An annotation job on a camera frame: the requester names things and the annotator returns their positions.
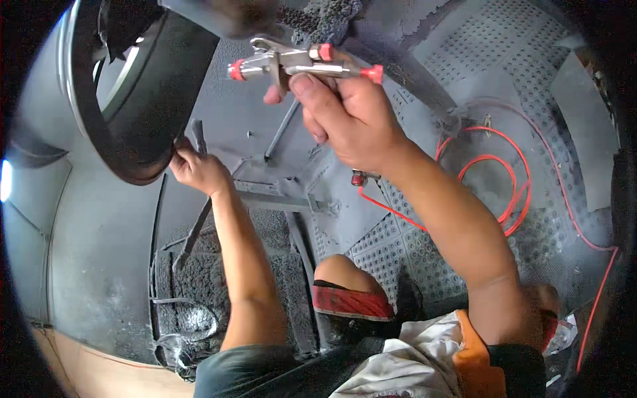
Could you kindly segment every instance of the spray gun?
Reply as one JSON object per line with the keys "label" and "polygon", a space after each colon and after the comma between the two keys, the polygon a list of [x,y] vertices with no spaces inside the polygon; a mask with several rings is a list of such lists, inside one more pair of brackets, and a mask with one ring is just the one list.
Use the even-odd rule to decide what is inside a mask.
{"label": "spray gun", "polygon": [[233,80],[245,81],[257,76],[270,75],[272,84],[281,97],[290,90],[289,78],[297,73],[310,73],[317,77],[350,78],[366,77],[375,84],[383,80],[383,66],[362,68],[351,60],[341,59],[329,44],[292,46],[275,39],[256,36],[250,40],[254,55],[228,65],[228,75]]}

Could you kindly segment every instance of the forearm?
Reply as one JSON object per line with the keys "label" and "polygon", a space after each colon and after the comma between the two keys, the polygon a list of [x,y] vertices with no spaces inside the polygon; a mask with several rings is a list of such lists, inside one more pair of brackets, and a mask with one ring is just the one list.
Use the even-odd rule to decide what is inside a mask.
{"label": "forearm", "polygon": [[230,302],[278,302],[266,253],[237,191],[230,187],[211,198]]}
{"label": "forearm", "polygon": [[497,278],[517,281],[517,267],[502,228],[471,191],[415,144],[400,150],[385,172],[402,190],[438,250],[469,288]]}

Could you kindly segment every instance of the left hand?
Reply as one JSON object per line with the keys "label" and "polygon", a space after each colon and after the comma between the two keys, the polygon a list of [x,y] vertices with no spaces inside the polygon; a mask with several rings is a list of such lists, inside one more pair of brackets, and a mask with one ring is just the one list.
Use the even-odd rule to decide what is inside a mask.
{"label": "left hand", "polygon": [[175,144],[175,149],[169,166],[177,181],[210,197],[234,189],[230,172],[216,156],[195,151],[186,137]]}

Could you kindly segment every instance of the light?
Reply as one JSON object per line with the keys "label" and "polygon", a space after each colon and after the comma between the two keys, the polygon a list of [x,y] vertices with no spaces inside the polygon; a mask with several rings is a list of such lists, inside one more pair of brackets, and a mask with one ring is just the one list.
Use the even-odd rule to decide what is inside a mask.
{"label": "light", "polygon": [[8,160],[2,161],[2,171],[0,172],[0,201],[4,202],[11,195],[11,180],[13,178],[13,168]]}

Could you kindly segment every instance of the red air hose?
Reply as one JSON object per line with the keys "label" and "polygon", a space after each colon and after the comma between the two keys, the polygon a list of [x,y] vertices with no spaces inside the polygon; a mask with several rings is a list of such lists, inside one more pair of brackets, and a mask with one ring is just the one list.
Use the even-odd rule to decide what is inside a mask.
{"label": "red air hose", "polygon": [[[493,99],[479,99],[476,101],[473,101],[471,103],[468,103],[468,106],[471,106],[472,104],[490,104],[490,105],[494,105],[494,106],[499,106],[500,108],[506,108],[508,110],[511,110],[515,113],[517,113],[518,115],[520,115],[524,120],[526,120],[531,127],[533,128],[533,130],[535,130],[535,132],[538,134],[538,136],[540,137],[540,139],[542,140],[542,143],[544,144],[544,146],[547,148],[548,154],[551,158],[551,161],[553,163],[553,167],[555,169],[555,172],[557,174],[557,179],[559,180],[559,186],[562,190],[562,196],[564,196],[564,202],[566,203],[566,209],[568,210],[568,215],[571,218],[571,221],[573,222],[573,226],[575,227],[575,230],[578,233],[578,236],[581,237],[584,242],[591,247],[594,250],[597,250],[599,252],[613,252],[613,254],[610,257],[610,261],[608,262],[608,266],[606,267],[606,272],[604,273],[604,277],[602,278],[601,284],[599,286],[598,292],[597,292],[597,296],[595,297],[595,301],[593,302],[593,307],[590,311],[590,317],[589,320],[586,324],[586,328],[584,329],[584,334],[582,337],[582,346],[580,347],[580,354],[577,360],[577,367],[576,370],[579,373],[580,369],[582,368],[582,360],[583,360],[583,354],[584,354],[584,348],[586,345],[586,340],[588,338],[589,335],[589,330],[590,330],[590,325],[593,319],[593,316],[595,314],[595,310],[597,308],[598,302],[599,302],[599,297],[601,296],[602,290],[604,289],[604,285],[606,284],[606,279],[608,279],[608,274],[610,272],[610,269],[613,266],[613,262],[615,261],[615,257],[617,256],[617,252],[619,250],[618,247],[616,246],[609,246],[609,247],[603,247],[603,246],[598,246],[595,245],[594,243],[591,243],[591,241],[589,241],[584,234],[582,233],[582,230],[580,229],[580,226],[577,224],[577,221],[575,221],[575,217],[573,216],[573,212],[571,210],[571,205],[568,202],[568,196],[566,195],[566,190],[564,189],[564,182],[562,181],[562,176],[560,175],[559,172],[559,168],[557,167],[557,161],[555,160],[555,157],[553,156],[553,151],[551,151],[551,148],[548,145],[548,142],[546,141],[546,139],[544,138],[544,135],[542,135],[542,132],[540,131],[540,128],[527,116],[525,115],[523,112],[515,109],[513,106],[508,105],[508,104],[504,104],[501,103],[500,101],[497,100],[493,100]],[[490,131],[490,132],[494,132],[497,135],[501,136],[502,138],[506,139],[515,149],[516,151],[518,151],[518,154],[520,155],[520,157],[522,158],[522,161],[524,163],[524,167],[526,168],[526,174],[528,177],[528,180],[523,184],[522,188],[520,188],[520,191],[516,193],[515,189],[517,187],[517,181],[515,179],[515,174],[513,173],[513,169],[511,168],[511,165],[509,165],[508,163],[506,163],[505,161],[503,161],[502,159],[500,159],[499,157],[495,156],[495,155],[480,155],[474,159],[471,159],[469,161],[469,163],[467,163],[467,165],[461,170],[460,174],[458,175],[458,180],[462,181],[462,178],[464,177],[464,174],[466,173],[466,171],[469,169],[469,167],[471,167],[472,165],[476,164],[477,162],[480,162],[482,160],[495,160],[497,162],[499,162],[500,164],[502,164],[507,172],[509,173],[509,176],[511,177],[511,181],[512,181],[512,185],[513,185],[513,195],[511,200],[509,201],[509,205],[507,206],[505,212],[497,219],[498,222],[502,225],[504,225],[509,218],[511,217],[511,214],[513,213],[513,210],[515,209],[515,205],[518,203],[518,201],[520,200],[520,198],[522,197],[522,193],[524,192],[525,188],[528,188],[528,192],[526,195],[526,202],[524,203],[524,207],[522,208],[522,212],[520,213],[520,216],[518,217],[518,219],[515,221],[515,223],[508,228],[507,230],[505,230],[505,236],[510,236],[511,234],[513,234],[515,232],[515,230],[522,224],[522,221],[524,220],[524,217],[526,217],[528,211],[529,211],[529,207],[531,205],[531,173],[529,171],[529,165],[526,161],[526,158],[524,157],[524,154],[522,153],[522,151],[520,150],[520,148],[515,144],[515,142],[513,142],[513,140],[511,138],[509,138],[507,135],[505,135],[502,132],[499,132],[495,129],[491,129],[489,127],[467,127],[464,129],[464,131],[480,131],[480,130],[486,130],[486,131]],[[447,138],[445,140],[445,142],[442,143],[442,145],[440,144],[440,141],[438,141],[438,145],[436,146],[436,162],[439,161],[440,156],[442,155],[442,151],[445,149],[445,147],[447,146],[447,144],[449,144],[449,141],[451,141],[451,138]],[[382,207],[383,209],[397,215],[398,217],[402,218],[403,220],[407,221],[408,223],[415,225],[416,227],[422,229],[423,231],[427,231],[427,229],[425,227],[423,227],[422,225],[418,224],[417,222],[414,222],[412,219],[400,214],[399,212],[397,212],[396,210],[385,206],[382,203],[379,203],[377,201],[375,201],[374,199],[370,198],[369,196],[365,195],[362,193],[362,187],[359,187],[358,189],[359,194],[367,199],[368,201],[374,203],[377,206]]]}

